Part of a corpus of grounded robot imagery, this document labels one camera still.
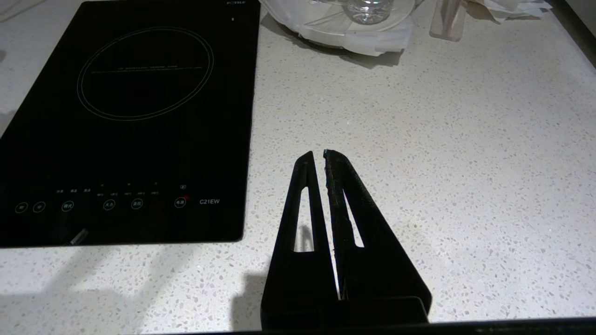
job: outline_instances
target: control panel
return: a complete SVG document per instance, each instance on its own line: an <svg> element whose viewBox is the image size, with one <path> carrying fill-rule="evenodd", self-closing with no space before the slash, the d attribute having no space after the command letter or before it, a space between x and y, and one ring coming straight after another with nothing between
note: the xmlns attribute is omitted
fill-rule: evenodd
<svg viewBox="0 0 596 335"><path fill-rule="evenodd" d="M64 185L4 192L0 247L233 241L244 197L191 183Z"/></svg>

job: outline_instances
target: black glass cooktop surface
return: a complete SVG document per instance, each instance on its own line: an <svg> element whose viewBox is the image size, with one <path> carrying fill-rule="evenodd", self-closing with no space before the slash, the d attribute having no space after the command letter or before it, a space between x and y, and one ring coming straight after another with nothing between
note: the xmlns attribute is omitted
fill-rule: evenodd
<svg viewBox="0 0 596 335"><path fill-rule="evenodd" d="M259 3L208 9L81 5L0 139L1 247L242 237Z"/></svg>

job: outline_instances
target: touch control button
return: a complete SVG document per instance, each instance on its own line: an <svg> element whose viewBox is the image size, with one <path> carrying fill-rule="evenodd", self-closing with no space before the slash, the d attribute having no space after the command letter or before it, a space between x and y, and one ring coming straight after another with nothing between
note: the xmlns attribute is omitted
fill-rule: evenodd
<svg viewBox="0 0 596 335"><path fill-rule="evenodd" d="M71 200L66 201L62 204L62 211L63 212L70 212L72 208L75 206L75 203Z"/></svg>
<svg viewBox="0 0 596 335"><path fill-rule="evenodd" d="M114 207L116 207L116 201L114 199L109 199L104 202L105 210L113 210Z"/></svg>
<svg viewBox="0 0 596 335"><path fill-rule="evenodd" d="M14 208L14 211L16 214L21 214L24 211L26 211L28 207L29 205L27 203L20 203L17 205L17 207Z"/></svg>
<svg viewBox="0 0 596 335"><path fill-rule="evenodd" d="M131 202L132 209L139 209L141 207L143 207L143 199L136 198Z"/></svg>
<svg viewBox="0 0 596 335"><path fill-rule="evenodd" d="M186 199L183 197L176 199L176 201L174 201L174 206L176 208L182 208L182 207L186 206Z"/></svg>
<svg viewBox="0 0 596 335"><path fill-rule="evenodd" d="M33 213L39 213L45 209L45 202L40 201L33 206Z"/></svg>

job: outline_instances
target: speckled countertop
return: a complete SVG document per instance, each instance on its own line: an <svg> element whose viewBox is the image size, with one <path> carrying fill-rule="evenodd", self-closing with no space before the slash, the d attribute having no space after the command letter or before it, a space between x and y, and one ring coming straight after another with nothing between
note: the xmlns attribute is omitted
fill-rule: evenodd
<svg viewBox="0 0 596 335"><path fill-rule="evenodd" d="M0 23L3 113L77 7ZM429 37L433 9L416 10L400 57L306 45L265 17L244 239L0 250L2 333L259 328L293 163L313 150L325 192L325 148L351 159L416 264L431 321L596 315L596 70L550 13L498 25L476 11L451 43Z"/></svg>

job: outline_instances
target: cooking zone circle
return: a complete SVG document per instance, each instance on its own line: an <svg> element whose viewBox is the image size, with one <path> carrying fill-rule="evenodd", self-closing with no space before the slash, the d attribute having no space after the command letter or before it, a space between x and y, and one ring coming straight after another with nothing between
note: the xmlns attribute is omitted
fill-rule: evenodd
<svg viewBox="0 0 596 335"><path fill-rule="evenodd" d="M144 120L192 99L212 67L213 51L201 36L177 27L152 27L97 51L80 71L77 94L97 116Z"/></svg>

